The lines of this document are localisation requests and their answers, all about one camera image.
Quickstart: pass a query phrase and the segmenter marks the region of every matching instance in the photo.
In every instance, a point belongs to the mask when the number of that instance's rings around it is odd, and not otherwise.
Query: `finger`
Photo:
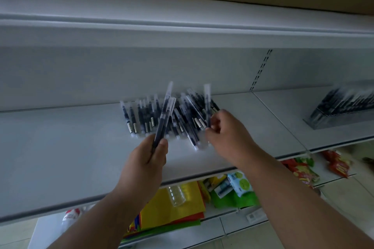
[[[138,154],[138,159],[143,162],[147,163],[151,158],[151,151],[152,151],[152,144],[155,138],[155,134],[152,134],[146,137],[138,147],[136,147],[136,153]]]
[[[205,129],[205,137],[212,145],[214,145],[220,139],[219,133],[214,131],[212,128]]]
[[[159,145],[154,151],[150,162],[157,165],[164,165],[166,163],[166,154],[168,153],[169,143],[166,139],[161,139]]]

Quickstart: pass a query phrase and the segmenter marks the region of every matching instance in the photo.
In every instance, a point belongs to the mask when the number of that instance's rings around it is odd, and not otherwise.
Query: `green paper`
[[[234,207],[244,208],[254,205],[259,205],[259,201],[254,192],[244,193],[240,198],[232,190],[229,194],[220,199],[215,191],[211,192],[212,202],[217,209]]]
[[[201,224],[200,220],[186,221],[184,223],[178,223],[178,224],[166,224],[166,225],[151,228],[151,229],[148,229],[148,230],[145,230],[145,231],[141,231],[141,232],[139,232],[139,234],[136,234],[134,236],[130,236],[128,238],[124,238],[124,239],[122,239],[121,243],[133,241],[137,238],[144,237],[144,236],[147,236],[147,235],[156,235],[156,234],[166,233],[166,232],[169,232],[169,231],[174,231],[174,230],[177,230],[177,229],[196,226],[196,225],[200,225],[200,224]]]

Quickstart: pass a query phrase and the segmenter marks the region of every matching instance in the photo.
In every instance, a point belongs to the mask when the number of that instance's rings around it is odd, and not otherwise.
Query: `water bottle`
[[[180,186],[175,185],[175,186],[168,187],[168,193],[169,193],[171,204],[174,207],[179,207],[180,205],[185,203],[186,198]]]

